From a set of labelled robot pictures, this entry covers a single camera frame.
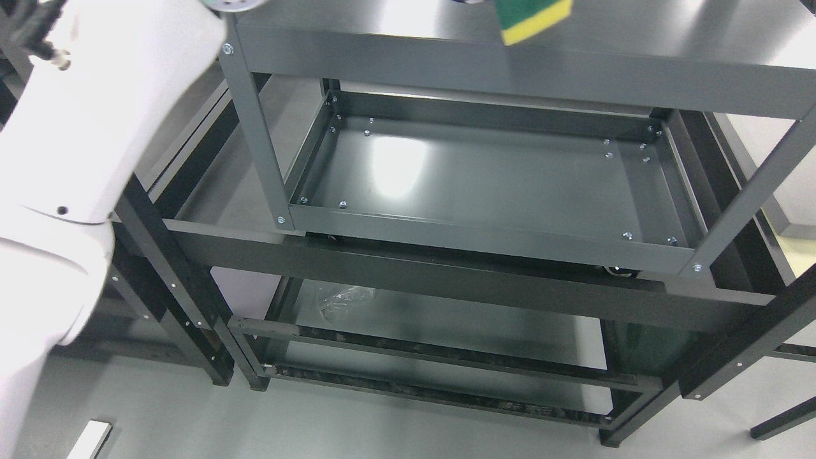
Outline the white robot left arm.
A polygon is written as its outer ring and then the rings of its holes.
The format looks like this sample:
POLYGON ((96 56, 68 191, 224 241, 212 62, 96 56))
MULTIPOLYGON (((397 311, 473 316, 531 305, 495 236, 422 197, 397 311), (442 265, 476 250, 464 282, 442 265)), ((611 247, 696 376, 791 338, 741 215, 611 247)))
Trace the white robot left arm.
POLYGON ((2 128, 2 457, 47 355, 80 334, 113 257, 110 216, 161 122, 260 1, 17 1, 32 63, 2 128))

